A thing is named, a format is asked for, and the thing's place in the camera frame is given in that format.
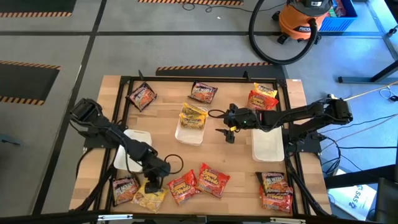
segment orange shop vacuum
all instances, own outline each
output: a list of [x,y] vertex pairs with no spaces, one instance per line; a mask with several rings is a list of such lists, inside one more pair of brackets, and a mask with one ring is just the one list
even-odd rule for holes
[[321,39],[318,30],[321,28],[322,22],[328,11],[332,7],[331,0],[287,0],[285,7],[281,12],[277,11],[272,19],[279,21],[282,35],[279,36],[278,42],[283,44],[287,39],[294,39],[298,42],[308,40],[304,49],[296,56],[278,60],[266,55],[257,45],[254,39],[254,23],[256,22],[257,13],[264,0],[259,0],[256,4],[249,23],[249,40],[250,45],[255,53],[266,62],[274,65],[288,65],[300,60],[308,53],[313,44],[317,44]]

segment hazard stripe tape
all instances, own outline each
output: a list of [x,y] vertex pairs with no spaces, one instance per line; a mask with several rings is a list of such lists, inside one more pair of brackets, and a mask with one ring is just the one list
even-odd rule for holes
[[183,70],[183,69],[203,69],[203,68],[229,68],[229,67],[245,67],[245,66],[265,66],[270,65],[268,62],[254,62],[254,63],[229,63],[219,65],[189,65],[189,66],[169,66],[159,67],[157,71],[161,70]]
[[0,17],[69,17],[71,12],[0,12]]
[[144,3],[192,3],[192,4],[214,4],[224,6],[242,6],[243,0],[138,0],[138,2]]
[[37,67],[37,68],[53,68],[53,69],[61,70],[61,66],[58,66],[58,65],[45,65],[45,64],[26,63],[26,62],[10,62],[10,61],[3,61],[3,60],[0,60],[0,64]]
[[22,103],[22,104],[42,106],[45,101],[44,100],[36,100],[36,99],[0,96],[0,102],[1,103]]

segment yellow snack bag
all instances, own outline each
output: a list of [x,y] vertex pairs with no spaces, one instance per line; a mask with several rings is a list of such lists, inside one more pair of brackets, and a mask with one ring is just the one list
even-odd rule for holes
[[205,115],[180,113],[180,122],[183,128],[203,129],[205,120]]
[[160,205],[164,201],[165,196],[167,195],[167,189],[160,189],[156,193],[146,194],[145,193],[145,184],[148,182],[146,179],[145,183],[141,185],[140,189],[134,195],[132,203],[137,203],[142,207],[146,207],[153,212],[157,212],[160,208]]
[[190,114],[202,114],[205,115],[206,118],[208,117],[207,111],[200,109],[197,106],[190,105],[188,103],[183,104],[182,112],[190,115]]
[[274,90],[272,88],[269,88],[268,86],[261,85],[258,83],[254,83],[254,91],[266,96],[270,96],[272,98],[275,98],[276,94],[278,93],[277,90]]

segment wooden tabletop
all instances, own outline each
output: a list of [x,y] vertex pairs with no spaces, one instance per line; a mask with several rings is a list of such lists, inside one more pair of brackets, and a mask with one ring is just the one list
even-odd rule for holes
[[[105,76],[98,96],[98,103],[103,107],[103,113],[108,118],[112,117],[114,102],[118,92],[120,76]],[[141,82],[134,82],[133,89]],[[222,119],[208,118],[206,121],[205,135],[201,146],[189,146],[175,139],[175,130],[178,123],[178,114],[182,103],[202,106],[209,110],[226,110],[230,103],[238,107],[245,107],[248,94],[253,89],[252,83],[209,83],[218,87],[218,91],[211,104],[199,103],[187,97],[192,87],[191,82],[148,82],[151,88],[158,94],[143,112],[135,107],[129,109],[127,125],[130,129],[148,131],[152,137],[152,147],[159,152],[159,157],[164,158],[168,154],[178,154],[184,160],[184,168],[179,174],[172,174],[165,178],[163,186],[167,189],[167,183],[180,177],[193,169],[198,177],[202,162],[207,163],[213,169],[231,176],[221,199],[206,193],[200,193],[185,204],[178,206],[169,193],[164,200],[159,213],[169,214],[198,214],[198,215],[255,215],[255,216],[289,216],[290,214],[261,208],[259,200],[259,182],[255,172],[276,171],[285,172],[284,162],[255,162],[252,159],[251,131],[242,130],[235,135],[235,143],[225,142],[224,136],[215,131],[216,128],[225,128]],[[306,105],[305,96],[300,80],[287,80],[290,104],[292,108]],[[280,93],[281,107],[284,109],[283,93]],[[104,149],[94,149],[81,163],[75,190],[72,196],[70,208],[81,204],[85,197],[96,185]],[[317,202],[330,213],[329,201],[323,181],[322,170],[318,158],[313,154],[300,153],[305,183]],[[180,168],[178,159],[171,157],[172,171]],[[127,175],[126,171],[119,170],[118,177]],[[298,210],[303,213],[300,192],[296,186]],[[134,203],[124,203],[112,207],[114,212],[128,213],[152,213],[146,208]]]

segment concrete floor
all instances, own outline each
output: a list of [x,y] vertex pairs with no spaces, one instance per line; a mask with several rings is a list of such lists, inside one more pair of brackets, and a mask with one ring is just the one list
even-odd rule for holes
[[[0,18],[0,32],[91,31],[100,2],[78,0],[73,15],[69,18]],[[254,4],[254,1],[246,1],[243,8],[253,9]],[[267,1],[263,8],[278,4]],[[384,1],[372,0],[370,4],[379,16],[384,30],[389,30],[396,24],[386,10]],[[347,31],[379,32],[365,3],[356,2],[355,9],[359,17]],[[257,30],[279,30],[270,19],[276,10],[277,8],[260,13]],[[203,6],[197,6],[193,11],[184,11],[179,4],[112,0],[106,5],[99,31],[247,31],[249,18],[250,13],[232,9],[218,8],[206,13]],[[393,44],[397,37],[391,39]],[[276,37],[257,37],[263,51],[277,58],[291,57],[304,46],[304,43],[298,44],[295,41],[279,45],[275,40]],[[87,36],[0,36],[1,60],[62,66],[62,71],[43,106],[0,103],[0,133],[7,133],[24,142],[22,147],[0,145],[0,217],[27,215],[31,212],[87,41]],[[260,61],[245,36],[101,36],[95,39],[78,99],[95,99],[103,75],[134,76],[140,69],[144,75],[149,76],[155,75],[159,66]],[[323,37],[301,61],[286,66],[286,70],[289,78],[303,81],[307,102],[310,103],[327,93],[345,98],[379,87],[338,84],[336,78],[340,75],[370,77],[393,61],[381,37]],[[352,100],[350,104],[354,123],[394,114],[398,109],[397,103],[382,98],[378,92]],[[397,123],[397,118],[394,118],[382,126],[345,139],[340,145],[394,146],[397,144]],[[367,126],[370,125],[333,131],[328,135],[337,139]],[[81,156],[83,140],[69,128],[47,195],[44,213],[68,210],[75,181],[75,166]],[[393,149],[344,149],[342,153],[362,169],[392,164],[396,154]],[[323,153],[322,159],[329,160],[335,156],[336,149],[331,147]],[[340,166],[356,171],[344,159]],[[23,200],[17,200],[17,194]]]

